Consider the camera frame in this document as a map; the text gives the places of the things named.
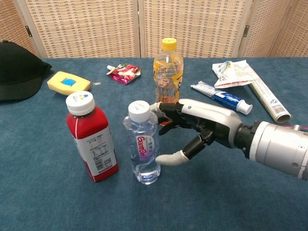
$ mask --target baseball cap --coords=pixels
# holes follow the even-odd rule
[[[51,65],[14,42],[0,42],[0,101],[35,95]]]

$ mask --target nutrition label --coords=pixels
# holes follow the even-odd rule
[[[84,139],[75,139],[77,148],[90,172],[96,176],[114,165],[116,156],[109,127]]]

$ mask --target red candy wrapper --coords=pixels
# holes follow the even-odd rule
[[[107,66],[107,68],[110,70],[107,75],[124,85],[141,75],[140,67],[131,64],[120,64],[117,67]]]

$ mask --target white toothpaste tube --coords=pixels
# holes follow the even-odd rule
[[[257,76],[257,79],[249,84],[249,87],[253,90],[256,96],[259,98],[265,109],[276,123],[285,123],[291,118],[291,114],[285,109],[282,103],[271,92],[268,86],[262,81],[258,74],[247,64],[247,68],[253,71],[253,75]]]
[[[251,112],[252,105],[247,104],[245,100],[225,91],[218,90],[203,81],[199,81],[196,84],[191,85],[191,88],[203,93],[204,95],[234,111],[241,112],[245,115],[248,115]]]

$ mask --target robotic hand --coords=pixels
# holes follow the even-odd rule
[[[176,127],[192,128],[199,134],[182,150],[160,155],[155,160],[162,165],[175,166],[193,158],[207,145],[217,141],[228,148],[241,149],[245,157],[279,171],[308,179],[308,133],[268,122],[242,123],[232,110],[180,99],[178,103],[151,105],[163,135]]]

